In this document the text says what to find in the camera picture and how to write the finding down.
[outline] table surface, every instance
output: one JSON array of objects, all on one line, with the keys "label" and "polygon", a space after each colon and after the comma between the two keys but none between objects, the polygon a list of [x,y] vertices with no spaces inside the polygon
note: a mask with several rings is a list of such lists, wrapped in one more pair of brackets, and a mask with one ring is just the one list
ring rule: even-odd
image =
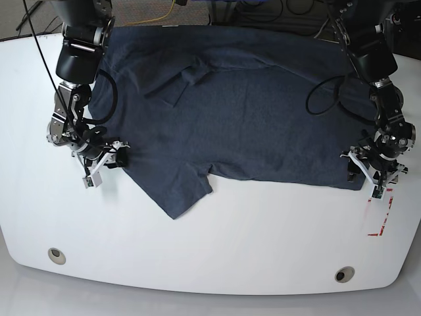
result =
[{"label": "table surface", "polygon": [[[39,41],[54,72],[61,35]],[[406,119],[420,126],[421,62],[396,58],[391,78],[404,94]],[[17,263],[214,294],[344,292],[397,278],[421,218],[421,146],[402,156],[410,172],[383,201],[367,202],[367,183],[352,192],[209,176],[214,193],[173,221],[122,170],[104,170],[104,183],[85,189],[70,150],[47,143],[54,91],[32,38],[0,43],[0,69],[0,226]],[[368,236],[380,233],[387,214],[384,233]],[[54,264],[49,248],[61,250],[66,264]],[[353,279],[336,282],[347,266]]]}]

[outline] gray floor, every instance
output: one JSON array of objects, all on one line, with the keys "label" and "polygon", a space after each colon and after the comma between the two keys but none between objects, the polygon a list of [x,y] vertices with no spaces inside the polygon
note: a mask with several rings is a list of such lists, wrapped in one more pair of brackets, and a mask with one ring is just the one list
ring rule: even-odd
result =
[{"label": "gray floor", "polygon": [[[27,0],[28,7],[34,4],[35,0]],[[123,26],[128,22],[147,20],[162,16],[171,7],[171,0],[113,0],[113,14],[116,16],[116,26]],[[15,30],[24,16],[24,7],[21,0],[0,0],[0,39],[17,36]],[[33,15],[32,22],[35,31],[42,32],[48,23],[56,17],[51,2],[44,3]],[[57,18],[47,31],[60,25]],[[177,25],[177,24],[207,24],[208,10],[205,2],[188,1],[185,7],[174,6],[171,15],[159,22],[150,25]],[[29,34],[28,23],[22,29],[21,35]]]}]

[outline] t-shirt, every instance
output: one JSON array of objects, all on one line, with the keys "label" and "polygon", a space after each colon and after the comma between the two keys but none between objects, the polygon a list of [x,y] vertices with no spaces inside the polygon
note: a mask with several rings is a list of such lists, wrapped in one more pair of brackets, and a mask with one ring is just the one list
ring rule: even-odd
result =
[{"label": "t-shirt", "polygon": [[[342,151],[365,126],[338,109],[321,117],[305,99],[345,73],[338,45],[291,34],[218,26],[116,28],[101,63],[116,81],[118,105],[104,126],[129,142],[126,173],[173,219],[212,192],[209,173],[236,180],[293,182],[359,190]],[[321,111],[332,87],[313,95]],[[344,106],[372,119],[368,88],[352,82]],[[98,77],[94,119],[111,106]]]}]

